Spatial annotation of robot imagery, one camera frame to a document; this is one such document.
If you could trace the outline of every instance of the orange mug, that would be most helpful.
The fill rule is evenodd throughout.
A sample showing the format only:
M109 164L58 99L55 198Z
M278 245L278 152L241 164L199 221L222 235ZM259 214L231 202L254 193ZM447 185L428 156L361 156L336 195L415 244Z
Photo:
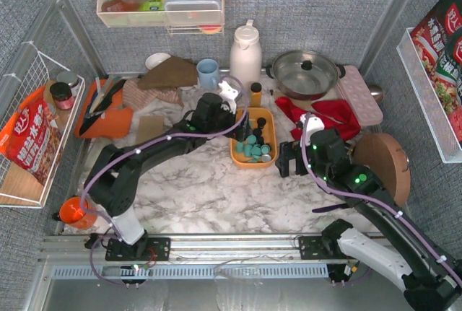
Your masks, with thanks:
M95 210L95 207L85 201L85 208ZM85 212L80 207L80 197L72 197L64 202L59 210L59 219L71 227L77 229L88 229L96 222L97 214Z

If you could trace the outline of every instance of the robotic arm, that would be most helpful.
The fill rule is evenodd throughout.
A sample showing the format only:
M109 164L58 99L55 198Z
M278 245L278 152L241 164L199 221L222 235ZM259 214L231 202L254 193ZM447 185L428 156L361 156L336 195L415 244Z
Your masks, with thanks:
M147 234L135 217L132 207L139 177L169 158L194 151L208 140L207 137L187 137L188 133L216 133L235 123L234 99L237 91L226 85L220 86L225 95L203 95L191 119L188 120L186 115L164 134L166 139L160 143L142 150L139 148L141 145L122 149L108 145L97 158L85 185L109 163L127 152L135 151L130 157L115 163L104 172L89 191L92 199L105 208L125 242L124 245L132 251L140 253L146 249ZM455 260L423 233L415 230L417 226L393 202L377 176L366 166L351 163L347 148L336 130L323 130L322 123L312 118L310 120L311 124L305 126L309 134L305 134L304 144L300 141L280 144L276 166L281 176L288 176L291 159L296 160L296 174L309 173L303 161L304 149L309 156L310 171L323 178L331 189L379 200L397 214L392 215L372 201L338 196L348 207L355 208L368 218L398 252L373 242L343 220L337 220L323 230L324 250L332 256L343 253L365 262L403 291L408 303L416 311L446 310L462 294L462 288L448 273L448 269L443 267L442 262L456 273L460 281L462 260ZM176 137L168 139L174 133ZM226 136L244 141L249 133L250 126L246 117ZM406 219L414 231L403 225L398 220L399 217ZM423 245L417 235L430 246ZM433 258L431 250L437 252L439 260Z

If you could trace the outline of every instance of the white bowl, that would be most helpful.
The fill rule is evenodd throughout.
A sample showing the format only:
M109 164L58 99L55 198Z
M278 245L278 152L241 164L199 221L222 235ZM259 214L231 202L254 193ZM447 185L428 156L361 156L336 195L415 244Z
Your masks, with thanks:
M155 66L159 66L163 61L169 58L168 53L153 53L150 57L146 59L146 68L149 70L153 69Z

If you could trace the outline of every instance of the red towel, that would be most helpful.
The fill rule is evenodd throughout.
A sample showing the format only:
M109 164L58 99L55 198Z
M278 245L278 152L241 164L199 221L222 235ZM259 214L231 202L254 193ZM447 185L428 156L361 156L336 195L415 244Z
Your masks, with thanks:
M287 97L280 97L275 103L293 123L300 121L300 116L307 113ZM344 141L350 140L361 131L361 126L346 100L321 100L311 106L316 110L311 113L323 121L325 128L336 128ZM302 137L301 128L296 127L290 133L295 140Z

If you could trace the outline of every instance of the yellow plastic bin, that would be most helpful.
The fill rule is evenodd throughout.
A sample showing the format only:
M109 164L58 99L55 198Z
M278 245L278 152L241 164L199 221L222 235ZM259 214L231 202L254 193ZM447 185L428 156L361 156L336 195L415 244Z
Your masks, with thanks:
M251 160L252 157L246 157L243 153L236 152L236 144L237 141L234 139L230 139L230 153L232 161L241 168L244 169L263 169L267 168L274 163L277 158L277 141L276 141L276 131L274 129L274 118L271 111L265 108L248 108L249 111L249 120L250 120L250 127L252 129L257 127L257 119L264 118L266 119L266 125L263 127L262 137L265 139L265 144L268 144L271 147L271 151L269 155L271 156L271 161L269 162L262 162L258 161L257 163L247 163L247 161ZM243 109L237 109L236 112L236 120L240 118L243 114Z

